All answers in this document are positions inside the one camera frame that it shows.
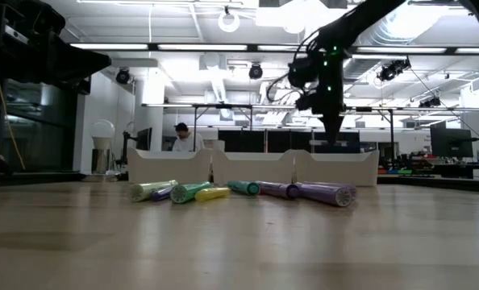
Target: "computer monitor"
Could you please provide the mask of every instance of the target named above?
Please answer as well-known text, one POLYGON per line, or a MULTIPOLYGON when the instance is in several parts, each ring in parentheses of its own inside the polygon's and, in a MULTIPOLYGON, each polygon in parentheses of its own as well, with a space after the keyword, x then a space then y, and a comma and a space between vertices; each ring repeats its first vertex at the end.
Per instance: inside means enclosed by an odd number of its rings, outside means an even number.
POLYGON ((152 141, 152 128, 141 130, 137 132, 135 149, 149 151, 151 141, 152 141))
POLYGON ((470 130, 431 128, 431 150, 439 157, 473 157, 470 130))

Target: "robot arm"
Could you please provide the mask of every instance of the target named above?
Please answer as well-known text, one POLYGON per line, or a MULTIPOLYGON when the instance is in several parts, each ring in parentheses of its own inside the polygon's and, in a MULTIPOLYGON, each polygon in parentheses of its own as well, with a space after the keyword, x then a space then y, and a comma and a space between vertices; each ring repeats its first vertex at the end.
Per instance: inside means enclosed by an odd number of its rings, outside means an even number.
MULTIPOLYGON (((318 35, 306 46, 305 58, 294 59, 289 64, 288 79, 299 88, 302 96, 296 101, 298 110, 311 109, 321 114, 326 138, 334 144, 343 118, 339 114, 344 107, 344 60, 346 51, 358 36, 395 10, 406 0, 367 0, 333 23, 319 28, 318 35), (316 88, 306 90, 306 83, 318 81, 316 88)), ((479 21, 479 0, 460 0, 479 21)))

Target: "pillar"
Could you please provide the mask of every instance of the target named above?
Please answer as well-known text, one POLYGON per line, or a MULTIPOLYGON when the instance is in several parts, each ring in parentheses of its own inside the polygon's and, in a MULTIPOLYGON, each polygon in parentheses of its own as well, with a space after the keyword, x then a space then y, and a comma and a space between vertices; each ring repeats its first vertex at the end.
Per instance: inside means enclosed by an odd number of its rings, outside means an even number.
POLYGON ((150 151, 162 150, 162 122, 164 109, 143 107, 142 104, 165 102, 165 79, 158 68, 150 68, 148 76, 135 83, 135 132, 152 128, 150 151))

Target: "spotlight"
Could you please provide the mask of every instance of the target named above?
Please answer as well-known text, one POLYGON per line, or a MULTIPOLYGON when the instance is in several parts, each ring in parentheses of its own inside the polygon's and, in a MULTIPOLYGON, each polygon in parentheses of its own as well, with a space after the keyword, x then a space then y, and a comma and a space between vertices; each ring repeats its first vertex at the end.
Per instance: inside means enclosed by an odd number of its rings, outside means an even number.
POLYGON ((116 81, 121 85, 128 85, 132 83, 132 76, 129 68, 120 68, 116 75, 116 81))
POLYGON ((253 80, 259 80, 263 76, 263 69, 260 64, 252 64, 248 76, 253 80))
POLYGON ((427 100, 425 102, 421 102, 419 104, 419 108, 431 108, 431 107, 436 107, 442 105, 442 102, 440 101, 439 97, 433 97, 430 100, 427 100))
POLYGON ((394 60, 390 64, 383 65, 377 78, 381 81, 392 81, 408 68, 411 68, 410 60, 394 60))

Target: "man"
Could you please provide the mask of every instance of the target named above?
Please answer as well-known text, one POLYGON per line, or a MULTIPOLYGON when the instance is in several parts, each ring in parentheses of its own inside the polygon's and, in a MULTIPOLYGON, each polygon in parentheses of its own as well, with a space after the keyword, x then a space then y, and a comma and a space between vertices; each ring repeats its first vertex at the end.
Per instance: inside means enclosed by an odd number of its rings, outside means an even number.
POLYGON ((188 126, 184 123, 179 123, 175 127, 175 131, 177 132, 177 140, 175 144, 173 144, 173 150, 177 152, 192 152, 194 141, 193 139, 196 137, 195 143, 195 151, 200 151, 201 149, 205 148, 204 146, 204 139, 199 133, 191 133, 188 130, 188 126))

